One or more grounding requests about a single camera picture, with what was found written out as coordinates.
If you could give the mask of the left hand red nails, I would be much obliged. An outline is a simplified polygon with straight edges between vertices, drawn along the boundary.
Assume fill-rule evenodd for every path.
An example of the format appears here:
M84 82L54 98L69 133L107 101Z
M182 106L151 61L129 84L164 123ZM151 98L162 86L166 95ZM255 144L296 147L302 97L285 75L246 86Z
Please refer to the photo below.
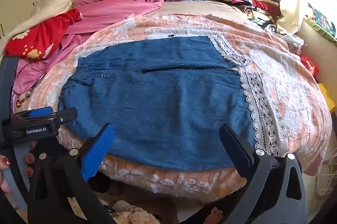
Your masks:
M36 145L37 145L37 142L32 141L30 143L28 152L23 157L24 166L25 166L24 174L28 178L32 178L34 174L34 170L31 166L35 162L35 157L31 152L35 148ZM10 193L10 187L6 179L3 176L3 172L9 169L9 167L10 167L10 160L6 156L1 155L1 189L5 194Z

